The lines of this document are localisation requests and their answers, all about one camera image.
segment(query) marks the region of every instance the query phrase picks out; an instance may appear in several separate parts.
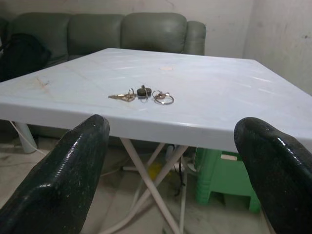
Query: white metal leg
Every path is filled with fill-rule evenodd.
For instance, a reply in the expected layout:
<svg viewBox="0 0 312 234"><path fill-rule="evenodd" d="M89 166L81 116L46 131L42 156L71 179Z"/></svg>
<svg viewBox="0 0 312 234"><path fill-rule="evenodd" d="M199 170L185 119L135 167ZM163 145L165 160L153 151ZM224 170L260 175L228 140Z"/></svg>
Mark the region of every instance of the white metal leg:
<svg viewBox="0 0 312 234"><path fill-rule="evenodd" d="M165 176L168 174L168 172L171 170L171 168L173 167L174 163L176 163L178 161L178 159L182 156L182 154L187 150L188 146L179 146L173 156L170 158L170 160L164 165L164 167L162 168L162 170L160 171L160 173L158 174L158 176L156 177L154 184L152 185L152 187L154 187L156 189L155 186L158 186L161 181L165 178ZM140 197L140 199L137 201L137 203L135 204L135 206L129 211L129 213L126 215L126 217L120 221L119 223L115 224L114 226L110 227L109 229L101 232L101 234L111 234L117 230L119 230L120 228L122 228L123 226L125 226L137 213L137 211L139 210L139 208L144 204L144 202L148 199L148 197L151 195L150 190L146 190L143 195ZM179 234L179 227L177 226L176 222L173 220L174 224L174 233Z"/></svg>
<svg viewBox="0 0 312 234"><path fill-rule="evenodd" d="M23 136L27 139L27 141L31 143L34 148L37 149L37 144L35 143L35 140L33 136L31 135L31 132L27 124L15 122L15 126L23 134ZM19 134L19 139L21 141L21 145L25 153L28 154L28 153L32 153L35 151L35 149L29 146L29 143L20 134Z"/></svg>
<svg viewBox="0 0 312 234"><path fill-rule="evenodd" d="M185 203L186 203L186 186L187 186L187 168L185 168L183 175L183 188L181 198L181 211L180 211L180 233L184 232L184 215L185 215Z"/></svg>
<svg viewBox="0 0 312 234"><path fill-rule="evenodd" d="M160 143L157 148L155 149L155 151L153 152L152 156L150 157L150 159L148 160L148 162L146 163L146 168L149 168L149 166L155 161L155 159L157 158L157 156L159 155L160 151L162 150L162 148L164 148L165 146L165 143ZM140 195L140 191L141 191L141 188L143 186L143 180L141 179L140 180L140 183L136 189L136 193L133 197L133 200L132 200L132 204L131 204L131 207L130 209L132 209L136 202L137 202L137 199L138 199L138 196Z"/></svg>
<svg viewBox="0 0 312 234"><path fill-rule="evenodd" d="M140 173L144 183L146 184L147 188L150 190L151 195L155 199L155 202L157 203L160 211L162 212L162 214L164 215L164 217L168 221L169 226L171 227L171 229L173 230L173 232L175 234L179 234L179 227L177 226L174 218L172 217L167 206L165 205L164 201L162 200L162 198L161 198L157 188L155 187L152 179L148 175L148 173L147 173L142 161L140 160L139 156L137 155L137 152L134 149L131 141L129 139L125 139L125 138L121 138L121 141L122 141L123 145L125 146L129 156L131 157L134 165L136 166L138 172Z"/></svg>

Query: electrical wire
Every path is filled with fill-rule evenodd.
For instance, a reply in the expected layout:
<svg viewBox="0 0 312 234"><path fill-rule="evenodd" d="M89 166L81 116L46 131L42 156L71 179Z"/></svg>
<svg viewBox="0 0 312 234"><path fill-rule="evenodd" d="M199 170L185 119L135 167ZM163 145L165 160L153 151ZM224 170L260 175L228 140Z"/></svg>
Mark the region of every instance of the electrical wire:
<svg viewBox="0 0 312 234"><path fill-rule="evenodd" d="M29 144L29 146L30 146L31 148L33 148L33 149L36 150L37 152L39 152L39 153L43 154L44 156L46 156L46 154L45 154L44 152L42 152L41 150L37 149L35 146L33 146L32 143L30 143L30 142L27 140L27 138L17 129L17 127L15 126L15 124L14 124L12 121L10 121L10 123L11 123L11 125L13 126L13 128L17 131L17 133L27 142L27 144Z"/></svg>
<svg viewBox="0 0 312 234"><path fill-rule="evenodd" d="M180 185L179 185L179 188L177 189L177 192L176 192L175 196L179 196L180 193L181 193L181 189L183 188L183 186L185 186L185 184L183 183L183 174L182 174L182 168L181 168L181 158L180 158L180 162L179 162L179 172L178 172L178 175L180 177Z"/></svg>
<svg viewBox="0 0 312 234"><path fill-rule="evenodd" d="M29 144L29 146L31 148L33 148L34 150L36 150L37 152L39 152L40 154L46 156L47 154L45 154L43 151L37 149L35 146L33 146L32 143L30 143L27 138L17 129L17 127L15 126L15 124L12 121L9 121L11 123L11 125L13 126L13 128L17 131L17 133L27 142L27 144ZM116 170L112 170L110 172L106 172L104 174L101 174L100 177L104 177L104 176L108 176L110 174L116 173L120 170L120 168L116 169Z"/></svg>
<svg viewBox="0 0 312 234"><path fill-rule="evenodd" d="M182 165L184 166L184 168L187 168L188 173L194 176L197 175L197 170L195 168L195 155L192 158L190 158L188 161L186 161L184 157L181 158Z"/></svg>

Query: wall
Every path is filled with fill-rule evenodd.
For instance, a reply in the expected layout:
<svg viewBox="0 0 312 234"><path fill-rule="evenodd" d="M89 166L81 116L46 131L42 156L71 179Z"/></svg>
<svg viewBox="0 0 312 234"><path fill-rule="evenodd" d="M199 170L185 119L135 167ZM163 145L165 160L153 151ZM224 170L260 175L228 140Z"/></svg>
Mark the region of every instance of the wall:
<svg viewBox="0 0 312 234"><path fill-rule="evenodd" d="M255 0L244 57L312 95L312 0Z"/></svg>
<svg viewBox="0 0 312 234"><path fill-rule="evenodd" d="M207 27L206 54L241 58L254 0L0 0L0 16L24 12L176 12Z"/></svg>

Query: sofa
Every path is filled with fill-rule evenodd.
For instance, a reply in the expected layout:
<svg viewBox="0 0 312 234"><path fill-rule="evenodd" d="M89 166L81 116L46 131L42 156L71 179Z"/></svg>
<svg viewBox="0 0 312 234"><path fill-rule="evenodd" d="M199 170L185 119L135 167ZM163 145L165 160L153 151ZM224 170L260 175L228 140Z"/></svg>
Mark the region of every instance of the sofa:
<svg viewBox="0 0 312 234"><path fill-rule="evenodd" d="M10 23L0 19L2 40L15 33L38 38L52 52L47 66L53 66L111 47L204 55L206 27L176 13L26 13ZM31 126L31 131L49 137L66 132L38 126Z"/></svg>

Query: green stool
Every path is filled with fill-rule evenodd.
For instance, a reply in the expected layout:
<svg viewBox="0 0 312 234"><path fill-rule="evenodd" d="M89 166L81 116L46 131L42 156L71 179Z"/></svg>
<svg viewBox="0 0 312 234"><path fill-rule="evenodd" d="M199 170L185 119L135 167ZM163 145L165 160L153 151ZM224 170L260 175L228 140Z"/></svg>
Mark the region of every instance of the green stool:
<svg viewBox="0 0 312 234"><path fill-rule="evenodd" d="M250 196L249 210L257 213L261 209L260 201L255 194L239 154L197 148L195 167L197 169L196 200L207 204L211 192Z"/></svg>

